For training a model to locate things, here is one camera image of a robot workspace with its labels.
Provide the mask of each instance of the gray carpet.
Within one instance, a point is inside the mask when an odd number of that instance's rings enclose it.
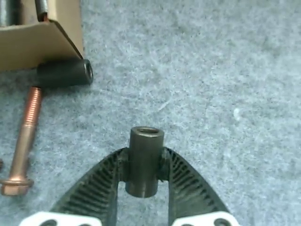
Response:
[[[243,226],[301,222],[300,0],[82,0],[91,87],[45,93],[24,197],[0,197],[0,225],[49,210],[130,128],[208,180]],[[7,177],[35,71],[0,75]],[[167,184],[140,200],[120,186],[118,226],[167,224]]]

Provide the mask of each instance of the black tool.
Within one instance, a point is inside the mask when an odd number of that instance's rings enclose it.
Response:
[[[0,0],[0,27],[19,25],[21,12],[21,0]]]
[[[126,182],[129,194],[150,197],[157,192],[158,180],[165,180],[169,182],[168,225],[238,225],[203,177],[179,154],[163,146],[163,136],[164,132],[156,128],[132,128],[129,148],[115,151],[96,164],[51,211],[75,215],[74,222],[82,215],[99,219],[102,226],[115,226],[119,181]],[[210,223],[213,214],[219,217]]]

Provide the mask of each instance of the threaded shaft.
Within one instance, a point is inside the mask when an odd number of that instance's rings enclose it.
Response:
[[[28,93],[28,100],[24,111],[24,125],[34,127],[37,124],[41,108],[41,101],[41,89],[37,87],[31,87]]]

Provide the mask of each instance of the threaded hole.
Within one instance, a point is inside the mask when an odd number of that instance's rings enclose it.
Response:
[[[139,128],[138,131],[141,132],[141,133],[145,133],[145,134],[157,134],[157,133],[159,133],[158,129],[156,129],[156,128],[147,128],[147,127]]]

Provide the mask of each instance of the cylindrical spacer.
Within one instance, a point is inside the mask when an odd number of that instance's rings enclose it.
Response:
[[[48,13],[47,0],[35,0],[38,21],[44,21],[44,16]]]
[[[0,0],[0,27],[20,24],[21,0]]]
[[[90,85],[93,71],[87,59],[50,61],[38,66],[37,79],[41,88]]]
[[[158,190],[157,172],[163,151],[164,132],[151,127],[131,129],[129,175],[126,191],[132,196],[148,198]]]

